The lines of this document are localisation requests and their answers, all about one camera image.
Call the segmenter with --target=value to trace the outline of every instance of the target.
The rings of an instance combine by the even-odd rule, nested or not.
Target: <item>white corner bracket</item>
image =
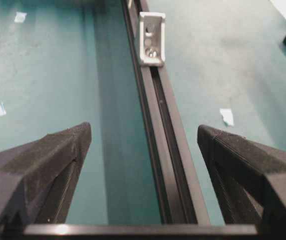
[[[141,66],[162,67],[165,63],[165,14],[140,12],[136,51]]]

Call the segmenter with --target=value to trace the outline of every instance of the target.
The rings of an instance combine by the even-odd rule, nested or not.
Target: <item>bolt hole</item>
[[[145,28],[145,33],[147,36],[152,36],[155,33],[155,25],[152,23],[147,24]]]

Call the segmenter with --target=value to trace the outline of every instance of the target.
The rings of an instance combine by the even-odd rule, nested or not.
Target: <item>black frame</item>
[[[164,224],[209,225],[209,217],[189,151],[166,67],[139,66],[135,32],[146,0],[122,1],[133,65],[139,89],[150,156]]]

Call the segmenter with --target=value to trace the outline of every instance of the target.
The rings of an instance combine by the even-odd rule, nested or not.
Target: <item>teal table surface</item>
[[[166,13],[166,66],[211,222],[223,220],[197,127],[210,125],[286,151],[286,21],[270,1],[148,0]],[[220,108],[231,108],[227,127]]]
[[[0,0],[1,102],[0,151],[91,124],[67,223],[160,223],[120,1]]]
[[[286,21],[267,0],[148,4],[166,13],[166,68],[211,222],[221,225],[197,127],[286,151]],[[119,1],[0,0],[2,102],[0,151],[91,124],[67,223],[160,223]],[[234,127],[220,108],[232,109]]]

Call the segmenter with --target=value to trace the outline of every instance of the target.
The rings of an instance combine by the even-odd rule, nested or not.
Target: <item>textured black surface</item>
[[[83,123],[0,152],[0,228],[33,223],[39,211],[64,222],[90,143]]]
[[[268,224],[286,238],[286,152],[204,125],[197,141],[226,223]]]

